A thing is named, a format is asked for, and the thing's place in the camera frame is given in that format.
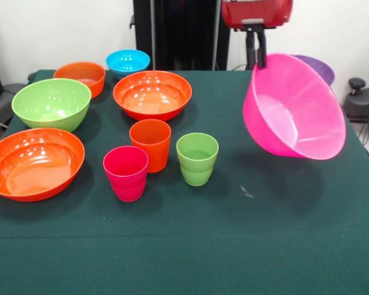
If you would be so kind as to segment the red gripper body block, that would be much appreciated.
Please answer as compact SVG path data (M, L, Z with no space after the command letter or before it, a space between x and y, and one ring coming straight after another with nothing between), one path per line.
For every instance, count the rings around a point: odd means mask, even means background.
M222 1L221 13L225 24L233 29L250 25L275 28L287 23L293 8L293 0Z

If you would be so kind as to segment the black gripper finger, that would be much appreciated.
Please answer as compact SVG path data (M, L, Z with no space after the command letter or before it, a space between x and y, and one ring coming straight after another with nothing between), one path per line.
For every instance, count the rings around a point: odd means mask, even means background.
M255 33L251 29L246 32L247 70L252 70L257 62L257 49L255 47Z
M257 50L257 63L259 69L264 69L266 67L266 35L264 32L264 26L260 26L257 29L257 38L259 47Z

